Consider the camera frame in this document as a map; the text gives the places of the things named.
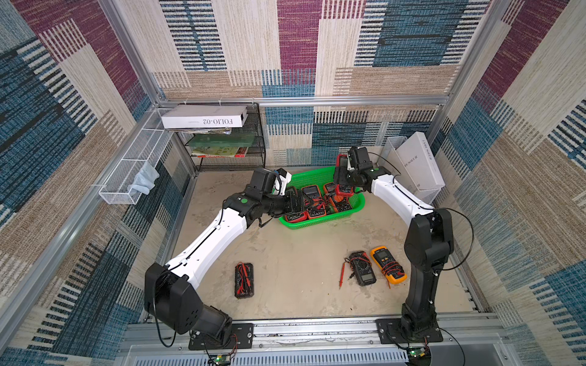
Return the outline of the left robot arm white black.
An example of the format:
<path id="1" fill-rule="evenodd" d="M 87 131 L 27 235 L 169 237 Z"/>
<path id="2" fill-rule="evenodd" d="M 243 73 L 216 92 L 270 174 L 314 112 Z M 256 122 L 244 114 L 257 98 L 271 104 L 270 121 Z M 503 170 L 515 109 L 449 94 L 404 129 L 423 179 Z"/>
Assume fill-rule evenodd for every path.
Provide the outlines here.
<path id="1" fill-rule="evenodd" d="M 187 249 L 146 270 L 144 309 L 157 326 L 165 324 L 180 335 L 196 332 L 214 346 L 227 347 L 235 340 L 232 318 L 205 305 L 197 289 L 220 254 L 263 215 L 279 218 L 304 210 L 302 193 L 289 186 L 291 180 L 285 169 L 256 169 L 245 189 L 223 201 L 215 219 Z"/>

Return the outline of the red Delixi multimeter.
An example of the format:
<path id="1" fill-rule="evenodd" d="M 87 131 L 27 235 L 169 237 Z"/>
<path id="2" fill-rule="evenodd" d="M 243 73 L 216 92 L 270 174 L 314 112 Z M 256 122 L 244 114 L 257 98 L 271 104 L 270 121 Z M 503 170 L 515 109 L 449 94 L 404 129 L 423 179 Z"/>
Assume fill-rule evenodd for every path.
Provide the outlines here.
<path id="1" fill-rule="evenodd" d="M 348 174 L 348 157 L 346 154 L 340 154 L 334 170 L 334 184 L 336 194 L 346 198 L 354 195 L 354 188 L 349 183 Z"/>

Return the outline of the small black multimeter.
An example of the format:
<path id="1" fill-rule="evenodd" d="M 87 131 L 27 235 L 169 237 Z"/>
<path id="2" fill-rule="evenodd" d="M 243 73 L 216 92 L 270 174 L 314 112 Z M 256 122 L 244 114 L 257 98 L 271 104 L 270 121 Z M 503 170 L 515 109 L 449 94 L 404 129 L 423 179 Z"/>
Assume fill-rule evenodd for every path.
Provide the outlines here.
<path id="1" fill-rule="evenodd" d="M 356 251 L 350 253 L 349 256 L 344 259 L 340 273 L 339 288 L 342 288 L 345 279 L 344 273 L 346 265 L 349 265 L 351 270 L 349 279 L 356 278 L 359 286 L 365 287 L 375 284 L 376 277 L 369 256 L 367 256 L 364 251 Z"/>

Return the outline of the red Aneng multimeter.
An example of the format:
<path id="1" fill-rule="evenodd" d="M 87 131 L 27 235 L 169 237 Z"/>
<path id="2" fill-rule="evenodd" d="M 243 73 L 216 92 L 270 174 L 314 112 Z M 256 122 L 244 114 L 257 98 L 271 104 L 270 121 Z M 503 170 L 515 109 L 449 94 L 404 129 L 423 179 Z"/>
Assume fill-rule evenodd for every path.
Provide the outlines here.
<path id="1" fill-rule="evenodd" d="M 297 224 L 308 220 L 308 204 L 303 201 L 300 204 L 291 204 L 289 212 L 285 215 L 285 221 L 290 224 Z"/>

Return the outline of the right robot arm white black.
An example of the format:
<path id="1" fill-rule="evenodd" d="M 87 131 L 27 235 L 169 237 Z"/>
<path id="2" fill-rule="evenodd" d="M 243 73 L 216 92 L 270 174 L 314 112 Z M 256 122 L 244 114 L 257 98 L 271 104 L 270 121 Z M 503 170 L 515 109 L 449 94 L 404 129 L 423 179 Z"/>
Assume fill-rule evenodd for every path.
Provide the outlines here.
<path id="1" fill-rule="evenodd" d="M 409 292 L 401 317 L 378 320 L 382 343 L 440 343 L 436 291 L 441 271 L 453 253 L 453 221 L 447 209 L 436 209 L 410 193 L 384 167 L 375 167 L 365 147 L 337 157 L 334 182 L 361 188 L 381 198 L 408 226 L 404 252 L 411 264 Z"/>

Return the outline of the yellow clamp meter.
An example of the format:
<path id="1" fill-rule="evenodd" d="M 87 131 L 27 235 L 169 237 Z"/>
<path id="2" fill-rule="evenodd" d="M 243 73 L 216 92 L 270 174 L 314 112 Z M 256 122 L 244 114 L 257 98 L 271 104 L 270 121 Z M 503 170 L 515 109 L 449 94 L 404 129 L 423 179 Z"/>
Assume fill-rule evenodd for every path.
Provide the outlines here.
<path id="1" fill-rule="evenodd" d="M 403 267 L 396 261 L 386 246 L 379 246 L 370 251 L 370 256 L 381 270 L 389 287 L 398 285 L 407 280 Z"/>

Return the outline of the black pocket multimeter with leads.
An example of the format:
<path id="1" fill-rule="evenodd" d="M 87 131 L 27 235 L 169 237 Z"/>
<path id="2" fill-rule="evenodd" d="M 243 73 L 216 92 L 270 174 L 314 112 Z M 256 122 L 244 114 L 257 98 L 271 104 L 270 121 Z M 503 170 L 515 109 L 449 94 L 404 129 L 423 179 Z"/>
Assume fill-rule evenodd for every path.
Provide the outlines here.
<path id="1" fill-rule="evenodd" d="M 253 264 L 239 262 L 235 266 L 234 296 L 237 299 L 250 298 L 254 295 Z"/>

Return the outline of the orange clamp multimeter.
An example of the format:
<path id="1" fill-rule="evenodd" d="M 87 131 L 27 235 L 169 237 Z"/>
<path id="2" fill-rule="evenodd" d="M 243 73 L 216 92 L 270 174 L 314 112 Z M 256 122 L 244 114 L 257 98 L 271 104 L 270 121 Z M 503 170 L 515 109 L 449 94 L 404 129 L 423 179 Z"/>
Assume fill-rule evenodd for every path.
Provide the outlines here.
<path id="1" fill-rule="evenodd" d="M 337 185 L 334 182 L 324 185 L 324 198 L 330 214 L 351 210 L 349 198 L 353 195 L 353 189 L 349 185 Z"/>

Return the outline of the orange Victor multimeter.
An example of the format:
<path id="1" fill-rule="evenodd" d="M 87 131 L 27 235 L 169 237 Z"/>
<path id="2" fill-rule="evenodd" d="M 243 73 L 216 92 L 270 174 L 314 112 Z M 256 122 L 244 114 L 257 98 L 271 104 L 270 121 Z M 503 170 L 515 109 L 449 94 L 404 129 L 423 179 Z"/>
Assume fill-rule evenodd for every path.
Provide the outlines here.
<path id="1" fill-rule="evenodd" d="M 305 209 L 308 219 L 314 220 L 327 215 L 326 202 L 317 185 L 308 185 L 302 188 L 305 199 Z"/>

